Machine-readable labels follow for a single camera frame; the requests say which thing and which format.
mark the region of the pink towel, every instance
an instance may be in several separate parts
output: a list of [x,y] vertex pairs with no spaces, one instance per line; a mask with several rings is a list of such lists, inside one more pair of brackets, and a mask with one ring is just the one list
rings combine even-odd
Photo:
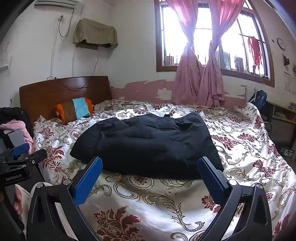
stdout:
[[35,137],[32,139],[30,134],[28,133],[26,129],[26,125],[23,121],[21,120],[12,120],[10,122],[7,122],[6,124],[0,125],[0,130],[12,130],[12,131],[17,131],[21,129],[22,130],[22,135],[24,136],[25,142],[30,145],[30,149],[28,151],[29,154],[32,154],[35,150]]

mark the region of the air conditioner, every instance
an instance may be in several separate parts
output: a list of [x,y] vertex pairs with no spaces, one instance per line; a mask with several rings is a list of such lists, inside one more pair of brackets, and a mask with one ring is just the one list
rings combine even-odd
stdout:
[[74,9],[81,0],[36,0],[35,6],[58,6]]

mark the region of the tied curtain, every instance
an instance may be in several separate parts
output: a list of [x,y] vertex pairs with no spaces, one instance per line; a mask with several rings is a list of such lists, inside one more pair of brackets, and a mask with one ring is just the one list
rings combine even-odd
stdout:
[[220,106],[220,102],[224,101],[224,86],[215,51],[222,35],[237,19],[244,0],[208,0],[213,36],[209,47],[209,60],[205,67],[192,49],[197,22],[197,0],[167,0],[167,4],[177,14],[188,40],[176,73],[173,103]]

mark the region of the window sill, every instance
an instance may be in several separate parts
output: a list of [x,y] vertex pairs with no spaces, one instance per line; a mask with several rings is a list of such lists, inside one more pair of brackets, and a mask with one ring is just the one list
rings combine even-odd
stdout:
[[[177,66],[159,66],[158,68],[156,68],[156,72],[176,72],[176,71],[177,71]],[[258,77],[256,75],[241,73],[241,72],[228,70],[228,69],[221,69],[221,73],[222,75],[232,76],[232,77],[241,78],[245,80],[251,80],[251,81],[265,84],[274,88],[273,79],[267,80],[267,79]]]

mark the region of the human hand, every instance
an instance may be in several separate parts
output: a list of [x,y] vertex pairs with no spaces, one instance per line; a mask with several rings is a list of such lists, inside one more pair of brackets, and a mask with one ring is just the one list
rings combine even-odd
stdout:
[[[0,192],[0,202],[3,202],[4,194]],[[22,214],[22,193],[17,186],[15,186],[15,204],[14,209],[18,215]]]

